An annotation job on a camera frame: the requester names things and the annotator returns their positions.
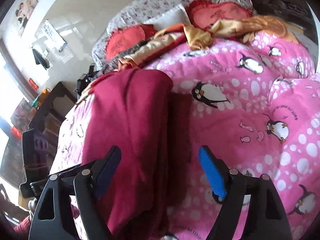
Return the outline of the dark red garment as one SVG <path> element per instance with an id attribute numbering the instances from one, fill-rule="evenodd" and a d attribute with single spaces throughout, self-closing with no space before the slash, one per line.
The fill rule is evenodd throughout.
<path id="1" fill-rule="evenodd" d="M 121 161 L 97 208 L 115 239 L 161 238 L 167 208 L 182 204 L 191 160 L 191 97 L 173 93 L 159 70 L 128 69 L 95 80 L 82 161 L 103 158 L 112 146 Z"/>

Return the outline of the dark wooden table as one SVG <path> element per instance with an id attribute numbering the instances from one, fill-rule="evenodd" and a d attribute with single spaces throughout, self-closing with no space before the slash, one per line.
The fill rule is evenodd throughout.
<path id="1" fill-rule="evenodd" d="M 29 129 L 35 129 L 38 134 L 43 135 L 47 139 L 48 155 L 51 159 L 55 158 L 60 126 L 65 120 L 65 117 L 54 108 L 54 101 L 65 96 L 73 105 L 76 103 L 74 94 L 60 81 L 36 109 L 35 115 L 28 125 Z"/>

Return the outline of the pink penguin blanket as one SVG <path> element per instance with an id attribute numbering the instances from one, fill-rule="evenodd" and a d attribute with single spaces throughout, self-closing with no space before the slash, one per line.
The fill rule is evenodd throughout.
<path id="1" fill-rule="evenodd" d="M 203 108 L 191 102 L 187 192 L 182 204 L 167 208 L 169 230 L 161 238 L 205 239 L 221 205 L 199 162 L 199 149 L 208 146 L 230 168 L 245 176 L 268 174 L 286 211 L 293 239 L 300 239 L 319 213 L 319 74 L 308 51 L 296 70 L 303 76 L 272 86 L 264 108 Z M 93 99 L 77 103 L 60 127 L 52 172 L 82 161 Z"/>

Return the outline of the black hanging garment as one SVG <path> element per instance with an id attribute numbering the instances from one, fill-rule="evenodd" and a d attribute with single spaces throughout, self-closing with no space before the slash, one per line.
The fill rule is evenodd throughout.
<path id="1" fill-rule="evenodd" d="M 50 68 L 49 61 L 36 49 L 32 48 L 33 56 L 35 59 L 35 63 L 37 65 L 41 65 L 45 70 Z"/>

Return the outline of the orange red patterned blanket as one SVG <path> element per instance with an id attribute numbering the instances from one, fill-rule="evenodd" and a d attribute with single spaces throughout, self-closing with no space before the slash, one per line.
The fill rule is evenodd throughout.
<path id="1" fill-rule="evenodd" d="M 218 20 L 199 28 L 178 23 L 118 54 L 83 91 L 78 103 L 101 98 L 159 108 L 182 92 L 203 108 L 266 106 L 272 86 L 303 76 L 300 44 L 272 16 Z"/>

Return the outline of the left red heart cushion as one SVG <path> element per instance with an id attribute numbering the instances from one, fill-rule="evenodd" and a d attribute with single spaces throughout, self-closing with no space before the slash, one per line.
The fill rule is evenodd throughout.
<path id="1" fill-rule="evenodd" d="M 141 41 L 146 41 L 157 33 L 153 24 L 137 24 L 124 29 L 116 29 L 107 42 L 105 53 L 110 61 L 122 51 L 130 49 Z"/>

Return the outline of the red heart cushion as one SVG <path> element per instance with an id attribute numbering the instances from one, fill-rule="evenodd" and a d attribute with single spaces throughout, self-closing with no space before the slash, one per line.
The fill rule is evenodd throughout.
<path id="1" fill-rule="evenodd" d="M 237 3 L 213 3 L 209 0 L 192 1 L 186 12 L 191 24 L 200 29 L 207 29 L 218 20 L 240 20 L 253 16 L 250 10 Z"/>
<path id="2" fill-rule="evenodd" d="M 146 41 L 157 33 L 153 24 L 137 24 L 124 29 L 116 29 L 107 42 L 105 53 L 110 61 L 122 51 L 130 49 L 141 41 Z"/>

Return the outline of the right red heart cushion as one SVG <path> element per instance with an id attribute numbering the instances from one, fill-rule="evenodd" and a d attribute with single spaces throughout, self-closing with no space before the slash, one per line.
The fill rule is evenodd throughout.
<path id="1" fill-rule="evenodd" d="M 237 3 L 213 3 L 209 0 L 192 1 L 186 12 L 191 24 L 200 29 L 207 29 L 218 20 L 240 20 L 253 16 L 250 10 Z"/>

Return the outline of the dark carved wooden cabinet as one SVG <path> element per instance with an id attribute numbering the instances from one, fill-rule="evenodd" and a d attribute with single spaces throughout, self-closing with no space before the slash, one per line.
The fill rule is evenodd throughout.
<path id="1" fill-rule="evenodd" d="M 260 15 L 276 16 L 300 27 L 303 34 L 318 43 L 317 28 L 306 0 L 251 0 Z"/>

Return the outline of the floral padded headboard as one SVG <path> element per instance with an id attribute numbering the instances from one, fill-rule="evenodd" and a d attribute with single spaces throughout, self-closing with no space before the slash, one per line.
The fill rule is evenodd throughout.
<path id="1" fill-rule="evenodd" d="M 97 70 L 103 69 L 107 64 L 106 47 L 112 33 L 117 29 L 123 29 L 132 25 L 146 22 L 157 17 L 172 8 L 182 5 L 187 7 L 194 0 L 134 0 L 121 9 L 110 20 L 106 31 L 99 37 L 93 46 L 92 57 Z M 234 2 L 241 7 L 255 13 L 251 0 L 209 0 L 213 3 Z"/>

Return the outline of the white pillow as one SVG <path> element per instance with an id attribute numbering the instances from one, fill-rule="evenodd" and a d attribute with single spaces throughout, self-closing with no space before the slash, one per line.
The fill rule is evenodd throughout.
<path id="1" fill-rule="evenodd" d="M 188 14 L 182 4 L 178 4 L 172 9 L 143 22 L 143 24 L 153 25 L 153 28 L 157 31 L 180 23 L 191 24 Z"/>

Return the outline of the white wall calendar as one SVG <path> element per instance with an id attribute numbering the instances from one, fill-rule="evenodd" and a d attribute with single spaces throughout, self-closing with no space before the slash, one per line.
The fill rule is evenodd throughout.
<path id="1" fill-rule="evenodd" d="M 50 24 L 48 20 L 45 20 L 42 25 L 42 29 L 46 37 L 52 41 L 56 50 L 61 53 L 67 46 L 67 42 L 62 38 L 62 36 L 56 31 L 56 29 Z"/>

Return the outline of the framed wall photo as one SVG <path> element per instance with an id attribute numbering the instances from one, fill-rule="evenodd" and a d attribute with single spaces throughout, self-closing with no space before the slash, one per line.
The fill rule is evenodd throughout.
<path id="1" fill-rule="evenodd" d="M 14 12 L 18 36 L 22 36 L 37 4 L 38 0 L 18 0 L 18 5 Z"/>

